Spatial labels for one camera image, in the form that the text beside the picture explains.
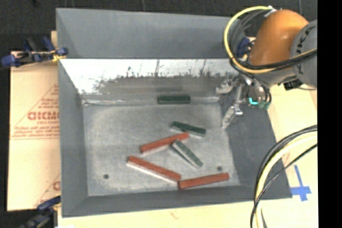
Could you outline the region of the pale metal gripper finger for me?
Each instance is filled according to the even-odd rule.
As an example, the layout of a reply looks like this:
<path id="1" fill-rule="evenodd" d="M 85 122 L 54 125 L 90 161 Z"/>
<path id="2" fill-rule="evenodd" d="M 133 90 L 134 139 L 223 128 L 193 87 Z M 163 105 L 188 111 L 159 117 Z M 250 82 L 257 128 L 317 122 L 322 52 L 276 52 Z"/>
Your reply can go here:
<path id="1" fill-rule="evenodd" d="M 236 117 L 241 117 L 243 111 L 241 110 L 239 104 L 231 105 L 222 118 L 221 128 L 226 129 Z"/>
<path id="2" fill-rule="evenodd" d="M 228 94 L 238 86 L 239 81 L 225 80 L 216 88 L 215 92 L 217 95 Z"/>

